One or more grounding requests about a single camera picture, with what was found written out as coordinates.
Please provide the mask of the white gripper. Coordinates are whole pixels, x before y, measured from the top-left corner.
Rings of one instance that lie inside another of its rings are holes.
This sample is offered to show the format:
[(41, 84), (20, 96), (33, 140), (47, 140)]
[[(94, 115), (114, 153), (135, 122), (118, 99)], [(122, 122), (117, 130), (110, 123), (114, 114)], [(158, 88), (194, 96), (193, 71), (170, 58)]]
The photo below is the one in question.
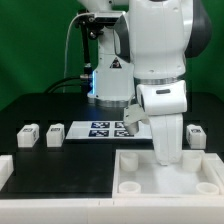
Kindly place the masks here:
[(139, 84), (136, 93), (149, 118), (157, 161), (161, 165), (178, 162), (182, 154), (183, 113), (187, 111), (186, 83)]

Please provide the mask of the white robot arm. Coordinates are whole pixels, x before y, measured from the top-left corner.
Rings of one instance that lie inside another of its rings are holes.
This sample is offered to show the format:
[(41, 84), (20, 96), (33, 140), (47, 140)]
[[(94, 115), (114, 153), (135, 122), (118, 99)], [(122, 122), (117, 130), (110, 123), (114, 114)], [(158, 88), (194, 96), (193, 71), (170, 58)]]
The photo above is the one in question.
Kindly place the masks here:
[(211, 38), (201, 0), (78, 0), (89, 12), (90, 37), (98, 40), (98, 66), (88, 100), (124, 109), (134, 135), (150, 127), (157, 161), (180, 160), (187, 111), (186, 59)]

